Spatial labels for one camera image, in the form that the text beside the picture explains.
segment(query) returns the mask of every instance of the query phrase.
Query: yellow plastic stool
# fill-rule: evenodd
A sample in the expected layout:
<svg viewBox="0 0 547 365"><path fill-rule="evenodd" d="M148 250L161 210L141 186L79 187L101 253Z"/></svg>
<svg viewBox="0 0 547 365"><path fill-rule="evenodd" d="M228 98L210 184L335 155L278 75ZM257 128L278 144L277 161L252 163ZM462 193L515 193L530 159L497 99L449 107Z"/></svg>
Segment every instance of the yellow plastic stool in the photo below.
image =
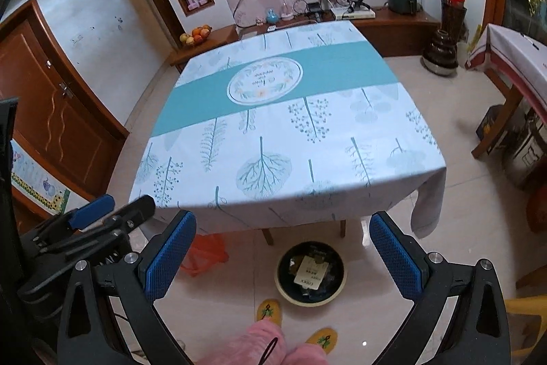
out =
<svg viewBox="0 0 547 365"><path fill-rule="evenodd" d="M538 337L534 345L530 348L511 351L513 357L527 356L532 352L537 342L542 338L543 333L547 330L547 295L509 299L505 301L505 308L508 314L539 316L541 318Z"/></svg>

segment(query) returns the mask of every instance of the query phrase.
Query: cardboard tag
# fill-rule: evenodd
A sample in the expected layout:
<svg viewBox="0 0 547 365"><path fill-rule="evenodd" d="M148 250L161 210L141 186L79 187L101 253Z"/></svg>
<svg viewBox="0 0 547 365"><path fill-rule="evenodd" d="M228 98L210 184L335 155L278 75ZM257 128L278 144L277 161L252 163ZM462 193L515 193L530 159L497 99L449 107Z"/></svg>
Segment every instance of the cardboard tag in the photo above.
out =
<svg viewBox="0 0 547 365"><path fill-rule="evenodd" d="M328 267L329 264L326 261L317 264L313 258L304 256L304 260L302 260L296 277L294 278L294 283L304 288L317 290Z"/></svg>

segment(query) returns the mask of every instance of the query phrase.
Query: metal bolt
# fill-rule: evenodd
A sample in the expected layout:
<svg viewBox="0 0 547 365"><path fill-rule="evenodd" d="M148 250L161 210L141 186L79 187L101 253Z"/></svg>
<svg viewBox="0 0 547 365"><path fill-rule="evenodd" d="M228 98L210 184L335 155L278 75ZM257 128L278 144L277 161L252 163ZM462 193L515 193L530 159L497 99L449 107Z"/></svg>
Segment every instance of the metal bolt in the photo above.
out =
<svg viewBox="0 0 547 365"><path fill-rule="evenodd" d="M136 252L130 252L129 254L125 254L124 261L125 263L135 263L138 259L138 254Z"/></svg>
<svg viewBox="0 0 547 365"><path fill-rule="evenodd" d="M86 269L87 265L88 262L85 260L78 261L78 263L76 263L76 271L83 271L84 269Z"/></svg>
<svg viewBox="0 0 547 365"><path fill-rule="evenodd" d="M441 254L439 254L438 252L430 252L427 257L429 258L429 260L431 260L432 263L442 263L442 261L444 260L444 258L442 257Z"/></svg>
<svg viewBox="0 0 547 365"><path fill-rule="evenodd" d="M487 271L490 271L494 267L494 265L492 265L492 262L490 260L486 260L485 258L480 261L480 265L483 269L486 269Z"/></svg>

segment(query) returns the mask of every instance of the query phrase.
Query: person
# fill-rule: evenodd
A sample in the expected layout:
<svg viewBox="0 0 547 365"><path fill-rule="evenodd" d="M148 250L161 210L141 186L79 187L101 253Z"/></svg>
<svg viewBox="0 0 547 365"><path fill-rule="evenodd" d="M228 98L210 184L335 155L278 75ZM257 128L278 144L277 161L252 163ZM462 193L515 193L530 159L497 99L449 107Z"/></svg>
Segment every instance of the person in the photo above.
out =
<svg viewBox="0 0 547 365"><path fill-rule="evenodd" d="M304 344L288 352L281 319L279 302L275 299L263 301L256 311L256 322L245 334L229 341L196 365L328 365L326 355L334 349L338 339L335 330L322 328ZM261 362L266 350L271 350L271 353Z"/></svg>

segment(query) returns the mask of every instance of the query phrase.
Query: blue vase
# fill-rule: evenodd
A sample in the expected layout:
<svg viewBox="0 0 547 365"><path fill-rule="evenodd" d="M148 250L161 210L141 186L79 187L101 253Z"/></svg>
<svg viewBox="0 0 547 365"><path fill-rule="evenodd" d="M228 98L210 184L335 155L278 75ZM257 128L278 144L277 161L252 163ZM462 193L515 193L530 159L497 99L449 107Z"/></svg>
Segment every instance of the blue vase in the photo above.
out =
<svg viewBox="0 0 547 365"><path fill-rule="evenodd" d="M266 16L266 21L269 24L275 24L276 22L279 21L279 16L277 16L277 14L275 14L274 9L269 9L268 10L268 14Z"/></svg>

